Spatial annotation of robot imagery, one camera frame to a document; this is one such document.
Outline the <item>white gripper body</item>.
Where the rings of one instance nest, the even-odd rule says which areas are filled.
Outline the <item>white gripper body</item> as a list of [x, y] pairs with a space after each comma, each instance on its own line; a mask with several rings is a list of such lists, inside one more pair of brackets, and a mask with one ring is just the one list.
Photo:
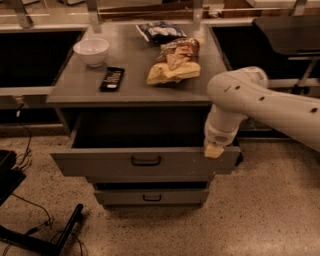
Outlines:
[[216, 144], [222, 147], [230, 145], [237, 133], [238, 130], [231, 132], [219, 131], [209, 121], [207, 121], [204, 126], [205, 142]]

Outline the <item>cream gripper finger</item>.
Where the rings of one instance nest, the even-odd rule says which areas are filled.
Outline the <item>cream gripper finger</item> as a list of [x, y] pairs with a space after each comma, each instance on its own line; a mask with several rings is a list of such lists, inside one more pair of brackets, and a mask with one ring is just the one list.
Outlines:
[[224, 148], [214, 143], [205, 145], [204, 155], [207, 158], [218, 158], [224, 153]]

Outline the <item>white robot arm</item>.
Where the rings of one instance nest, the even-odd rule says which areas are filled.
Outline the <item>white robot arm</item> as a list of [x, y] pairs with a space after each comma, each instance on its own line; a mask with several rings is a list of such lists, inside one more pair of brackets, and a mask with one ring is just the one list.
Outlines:
[[207, 157], [220, 156], [247, 118], [320, 151], [320, 100], [270, 90], [262, 69], [252, 66], [217, 74], [207, 94], [212, 102], [204, 128]]

